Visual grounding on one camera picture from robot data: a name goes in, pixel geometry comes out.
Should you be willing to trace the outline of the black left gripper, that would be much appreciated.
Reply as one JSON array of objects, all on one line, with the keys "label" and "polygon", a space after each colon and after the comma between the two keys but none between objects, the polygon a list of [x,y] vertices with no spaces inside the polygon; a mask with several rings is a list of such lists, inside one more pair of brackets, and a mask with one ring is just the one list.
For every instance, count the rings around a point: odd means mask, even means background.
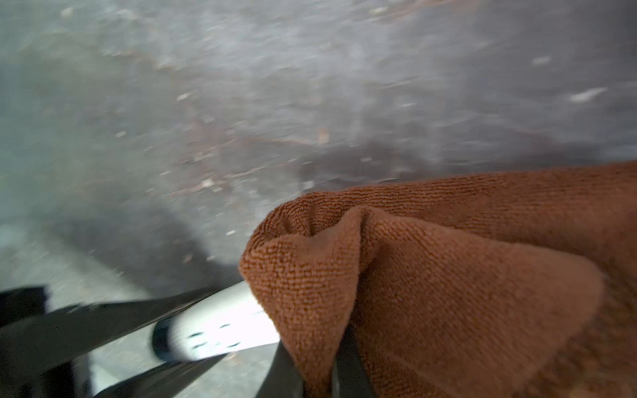
[{"label": "black left gripper", "polygon": [[[47,312],[43,286],[1,293],[1,396],[91,397],[86,353],[181,313],[215,293],[200,289],[167,298],[93,303]],[[192,363],[164,363],[121,381],[96,398],[173,398],[225,354]]]}]

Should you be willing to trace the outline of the brown cloth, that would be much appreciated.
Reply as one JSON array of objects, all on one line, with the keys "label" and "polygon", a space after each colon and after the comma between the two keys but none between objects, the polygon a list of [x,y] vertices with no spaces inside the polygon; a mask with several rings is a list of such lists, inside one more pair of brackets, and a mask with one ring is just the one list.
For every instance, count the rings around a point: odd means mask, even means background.
[{"label": "brown cloth", "polygon": [[352,327],[380,397],[633,397],[636,164],[313,192],[239,265],[310,397]]}]

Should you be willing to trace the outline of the white dark cap toothpaste tube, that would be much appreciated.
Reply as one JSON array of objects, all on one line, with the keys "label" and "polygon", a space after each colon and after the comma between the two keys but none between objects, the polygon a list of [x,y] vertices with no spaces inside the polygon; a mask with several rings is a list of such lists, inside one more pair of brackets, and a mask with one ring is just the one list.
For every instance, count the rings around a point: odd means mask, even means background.
[{"label": "white dark cap toothpaste tube", "polygon": [[196,362],[279,341],[275,325],[243,281],[158,322],[152,348],[166,362]]}]

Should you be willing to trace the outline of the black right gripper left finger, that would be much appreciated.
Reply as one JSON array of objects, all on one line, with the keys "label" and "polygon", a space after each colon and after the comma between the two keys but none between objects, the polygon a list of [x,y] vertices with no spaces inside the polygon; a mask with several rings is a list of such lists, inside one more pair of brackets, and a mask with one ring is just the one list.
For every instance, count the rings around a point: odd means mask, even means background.
[{"label": "black right gripper left finger", "polygon": [[277,346],[273,362],[256,398],[303,398],[304,380],[282,342]]}]

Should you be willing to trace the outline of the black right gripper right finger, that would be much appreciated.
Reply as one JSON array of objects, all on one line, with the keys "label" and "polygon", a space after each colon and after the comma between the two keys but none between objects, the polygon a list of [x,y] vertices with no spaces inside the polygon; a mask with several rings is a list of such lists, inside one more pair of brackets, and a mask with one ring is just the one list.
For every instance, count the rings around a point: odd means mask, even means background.
[{"label": "black right gripper right finger", "polygon": [[343,334],[332,369],[333,398],[376,398],[358,353],[353,327]]}]

